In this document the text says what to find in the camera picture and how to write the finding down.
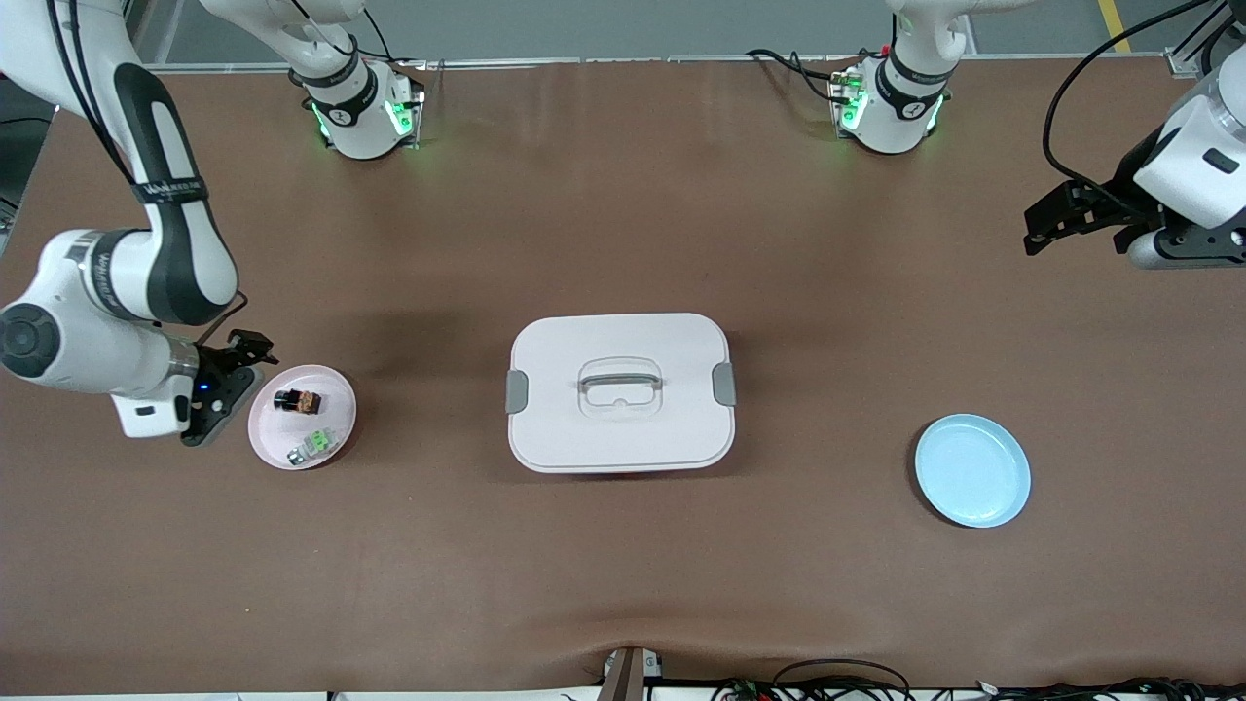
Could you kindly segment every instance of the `light blue plate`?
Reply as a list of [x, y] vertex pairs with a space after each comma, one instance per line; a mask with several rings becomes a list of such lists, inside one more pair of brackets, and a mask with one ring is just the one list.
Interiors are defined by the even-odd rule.
[[917, 442], [917, 483], [944, 517], [972, 528], [1011, 522], [1029, 498], [1029, 461], [1004, 427], [952, 415]]

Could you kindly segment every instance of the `yellow floor line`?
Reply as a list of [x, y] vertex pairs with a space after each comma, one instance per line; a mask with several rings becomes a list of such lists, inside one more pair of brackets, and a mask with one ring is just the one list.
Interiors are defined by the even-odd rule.
[[[1103, 15], [1103, 24], [1108, 25], [1108, 36], [1116, 36], [1125, 31], [1125, 25], [1120, 24], [1120, 12], [1116, 11], [1115, 0], [1099, 0], [1099, 14]], [[1118, 54], [1129, 54], [1129, 40], [1124, 39], [1116, 45]]]

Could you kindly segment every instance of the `small bottle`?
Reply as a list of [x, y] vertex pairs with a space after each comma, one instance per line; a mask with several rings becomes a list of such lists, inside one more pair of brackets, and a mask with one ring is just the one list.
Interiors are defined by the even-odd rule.
[[300, 415], [319, 415], [320, 396], [315, 392], [283, 390], [273, 396], [273, 408], [283, 412], [298, 412]]
[[285, 456], [285, 459], [289, 461], [292, 466], [299, 467], [313, 458], [319, 458], [329, 451], [333, 451], [335, 446], [338, 446], [338, 437], [334, 436], [331, 430], [323, 428], [320, 431], [313, 431], [307, 436], [307, 438], [303, 440], [303, 443], [297, 446]]

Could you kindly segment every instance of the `green led light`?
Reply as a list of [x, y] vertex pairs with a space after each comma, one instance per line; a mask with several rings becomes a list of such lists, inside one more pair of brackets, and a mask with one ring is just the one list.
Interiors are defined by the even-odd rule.
[[312, 103], [312, 113], [315, 115], [315, 121], [320, 125], [320, 134], [325, 138], [331, 138], [329, 136], [329, 127], [324, 123], [324, 115], [320, 113], [320, 108], [315, 106], [315, 102]]
[[861, 113], [865, 112], [866, 105], [870, 103], [870, 93], [865, 90], [857, 91], [852, 100], [844, 106], [842, 126], [846, 129], [854, 129], [861, 123]]
[[931, 107], [931, 121], [926, 122], [926, 131], [934, 128], [934, 120], [938, 118], [938, 108], [943, 106], [943, 96], [939, 95], [938, 100], [934, 101], [934, 106]]
[[411, 117], [409, 115], [410, 110], [402, 105], [394, 105], [392, 102], [385, 102], [389, 107], [390, 120], [394, 122], [394, 129], [397, 131], [399, 136], [406, 136], [411, 133]]

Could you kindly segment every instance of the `floor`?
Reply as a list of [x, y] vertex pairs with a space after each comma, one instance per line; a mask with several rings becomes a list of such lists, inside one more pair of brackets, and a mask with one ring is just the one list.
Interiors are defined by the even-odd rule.
[[[1043, 0], [971, 22], [978, 54], [1085, 54], [1176, 0]], [[131, 1], [135, 46], [166, 68], [248, 67], [278, 61], [247, 32], [196, 0]], [[770, 47], [809, 55], [855, 54], [888, 39], [882, 0], [370, 0], [395, 56], [445, 60], [669, 59], [739, 56]], [[1141, 32], [1134, 52], [1163, 51], [1199, 21], [1196, 10]], [[349, 25], [363, 46], [379, 50], [360, 17]], [[0, 80], [0, 122], [50, 116], [51, 108]], [[45, 125], [0, 123], [0, 247], [42, 143]]]

